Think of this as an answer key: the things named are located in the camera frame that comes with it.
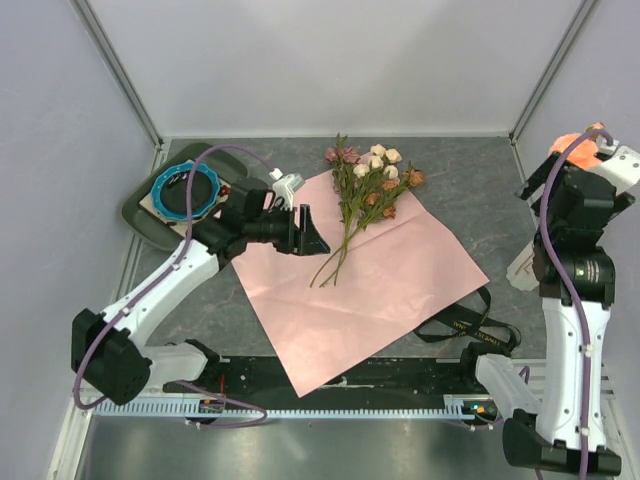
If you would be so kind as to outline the orange dried flower spray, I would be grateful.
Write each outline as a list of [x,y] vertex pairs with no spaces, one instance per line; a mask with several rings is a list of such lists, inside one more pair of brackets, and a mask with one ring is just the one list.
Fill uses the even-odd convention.
[[370,155],[364,162],[369,165],[369,173],[358,184],[360,195],[356,205],[359,214],[352,225],[349,244],[370,224],[395,219],[399,198],[425,182],[424,172],[411,163],[404,171],[400,171],[398,162],[392,162],[386,155],[376,154]]

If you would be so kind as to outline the purple flower bouquet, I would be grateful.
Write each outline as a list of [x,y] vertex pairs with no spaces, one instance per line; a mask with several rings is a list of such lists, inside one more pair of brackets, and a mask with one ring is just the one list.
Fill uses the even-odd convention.
[[454,234],[411,193],[395,218],[337,253],[282,255],[250,244],[232,265],[295,393],[303,397],[487,284]]

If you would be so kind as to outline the cream rosebud spray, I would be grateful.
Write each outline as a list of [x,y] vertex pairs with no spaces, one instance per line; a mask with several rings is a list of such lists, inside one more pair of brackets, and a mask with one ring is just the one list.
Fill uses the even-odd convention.
[[376,144],[360,155],[355,148],[338,143],[328,148],[324,157],[332,167],[333,191],[338,196],[343,234],[335,252],[322,265],[334,263],[333,271],[323,281],[318,276],[311,281],[321,287],[337,284],[351,241],[370,224],[393,219],[396,200],[408,188],[398,168],[402,155],[394,148]]

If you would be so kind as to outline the black ribbon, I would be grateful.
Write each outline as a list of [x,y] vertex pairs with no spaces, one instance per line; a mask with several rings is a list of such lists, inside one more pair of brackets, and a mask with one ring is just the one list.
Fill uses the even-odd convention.
[[[450,339],[471,337],[480,342],[495,346],[500,352],[511,354],[521,345],[522,336],[520,330],[508,323],[495,320],[489,316],[492,306],[492,296],[487,287],[483,286],[476,290],[480,299],[484,303],[482,312],[474,311],[459,303],[449,305],[429,319],[424,320],[416,328],[413,334],[425,343],[437,343]],[[451,334],[427,334],[422,331],[431,323],[440,323],[452,330]],[[485,328],[504,329],[508,338],[502,340],[485,331]]]

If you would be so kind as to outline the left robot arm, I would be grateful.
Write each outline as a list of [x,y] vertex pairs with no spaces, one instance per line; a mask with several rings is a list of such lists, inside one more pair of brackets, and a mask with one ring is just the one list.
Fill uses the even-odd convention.
[[198,393],[219,382],[216,355],[202,344],[150,347],[147,341],[193,290],[213,278],[250,243],[282,254],[327,254],[309,205],[294,203],[304,180],[298,174],[272,185],[241,177],[227,199],[197,221],[176,250],[134,290],[99,313],[84,309],[71,329],[71,367],[103,399],[125,405],[149,385],[185,381]]

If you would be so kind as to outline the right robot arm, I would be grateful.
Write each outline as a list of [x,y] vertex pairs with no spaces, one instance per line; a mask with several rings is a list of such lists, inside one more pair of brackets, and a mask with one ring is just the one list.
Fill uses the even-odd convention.
[[532,263],[546,327],[545,385],[536,398],[512,359],[495,350],[467,348],[458,368],[467,392],[485,389],[504,420],[502,445],[515,467],[617,476],[622,460],[610,450],[601,414],[601,360],[615,300],[613,260],[598,242],[608,223],[632,206],[639,154],[620,147],[599,154],[584,170],[554,153],[517,195],[541,197],[532,245],[520,254]]

